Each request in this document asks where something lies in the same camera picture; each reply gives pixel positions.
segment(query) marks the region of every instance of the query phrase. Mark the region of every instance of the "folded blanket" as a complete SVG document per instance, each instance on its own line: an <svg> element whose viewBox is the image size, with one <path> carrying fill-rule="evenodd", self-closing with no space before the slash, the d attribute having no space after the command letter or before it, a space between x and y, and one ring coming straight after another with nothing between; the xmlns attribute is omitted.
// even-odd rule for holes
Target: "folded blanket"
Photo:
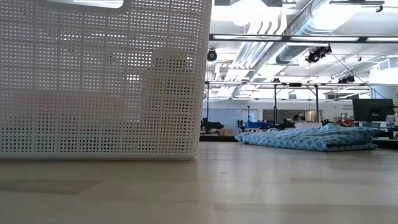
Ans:
<svg viewBox="0 0 398 224"><path fill-rule="evenodd" d="M235 138L245 144L310 151L351 151L375 149L372 136L382 130L364 127L344 128L328 124L320 128L291 129L280 132L242 133Z"/></svg>

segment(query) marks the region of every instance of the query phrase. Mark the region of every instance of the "white plastic basket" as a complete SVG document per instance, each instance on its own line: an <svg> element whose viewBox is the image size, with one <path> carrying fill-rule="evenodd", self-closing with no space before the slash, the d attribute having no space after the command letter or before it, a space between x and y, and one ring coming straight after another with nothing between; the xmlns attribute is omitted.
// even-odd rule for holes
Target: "white plastic basket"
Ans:
<svg viewBox="0 0 398 224"><path fill-rule="evenodd" d="M210 11L0 0L0 159L191 159Z"/></svg>

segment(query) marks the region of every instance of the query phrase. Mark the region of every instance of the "desk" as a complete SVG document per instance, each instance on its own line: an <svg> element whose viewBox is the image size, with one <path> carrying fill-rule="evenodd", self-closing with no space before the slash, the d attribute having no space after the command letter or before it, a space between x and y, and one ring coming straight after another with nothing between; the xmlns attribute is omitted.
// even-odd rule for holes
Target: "desk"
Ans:
<svg viewBox="0 0 398 224"><path fill-rule="evenodd" d="M384 131L383 133L380 133L375 137L386 137L389 139L394 139L394 131L398 131L398 128L380 128L380 129L386 129L387 131Z"/></svg>
<svg viewBox="0 0 398 224"><path fill-rule="evenodd" d="M259 129L259 128L245 128L244 131L245 131L245 132L246 132L246 131L258 132L258 131L260 131L260 129Z"/></svg>

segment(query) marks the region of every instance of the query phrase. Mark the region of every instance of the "spotlight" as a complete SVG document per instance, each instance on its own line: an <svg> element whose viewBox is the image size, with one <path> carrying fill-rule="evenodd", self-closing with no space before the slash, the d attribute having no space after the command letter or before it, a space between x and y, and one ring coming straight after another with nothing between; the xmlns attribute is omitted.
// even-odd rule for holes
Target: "spotlight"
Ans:
<svg viewBox="0 0 398 224"><path fill-rule="evenodd" d="M354 83L355 82L355 78L353 75L350 75L349 77L347 77L347 81L350 83Z"/></svg>
<svg viewBox="0 0 398 224"><path fill-rule="evenodd" d="M310 54L305 57L308 63L317 63L322 58L326 57L327 54L331 53L330 44L327 47L317 47L315 50L311 50Z"/></svg>
<svg viewBox="0 0 398 224"><path fill-rule="evenodd" d="M209 52L207 53L207 61L214 62L215 60L217 60L216 50L210 49Z"/></svg>
<svg viewBox="0 0 398 224"><path fill-rule="evenodd" d="M347 84L347 83L348 83L347 78L339 79L338 82L337 82L337 84Z"/></svg>

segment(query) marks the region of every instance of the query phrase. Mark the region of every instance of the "computer monitor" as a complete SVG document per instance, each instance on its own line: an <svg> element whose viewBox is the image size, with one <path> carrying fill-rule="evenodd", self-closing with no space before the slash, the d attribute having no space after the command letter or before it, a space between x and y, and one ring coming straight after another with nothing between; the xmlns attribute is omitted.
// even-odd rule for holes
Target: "computer monitor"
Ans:
<svg viewBox="0 0 398 224"><path fill-rule="evenodd" d="M355 121L386 121L394 115L392 99L353 99Z"/></svg>

